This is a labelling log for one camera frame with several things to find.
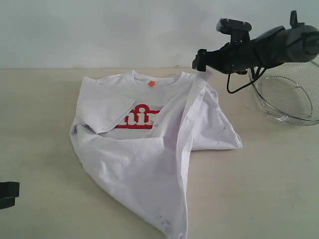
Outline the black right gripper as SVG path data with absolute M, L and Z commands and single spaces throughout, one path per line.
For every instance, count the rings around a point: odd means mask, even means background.
M 192 69 L 206 72 L 211 67 L 223 74 L 231 74 L 259 66 L 253 43 L 230 44 L 215 51 L 199 49 L 192 61 Z

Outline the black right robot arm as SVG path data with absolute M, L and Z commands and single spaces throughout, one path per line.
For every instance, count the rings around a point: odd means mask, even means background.
M 207 67 L 223 74 L 245 74 L 250 68 L 270 69 L 284 63 L 303 63 L 319 54 L 319 31 L 298 21 L 297 12 L 291 11 L 290 28 L 274 27 L 255 39 L 249 32 L 248 22 L 222 18 L 216 30 L 230 35 L 230 42 L 215 51 L 199 49 L 192 68 L 204 72 Z

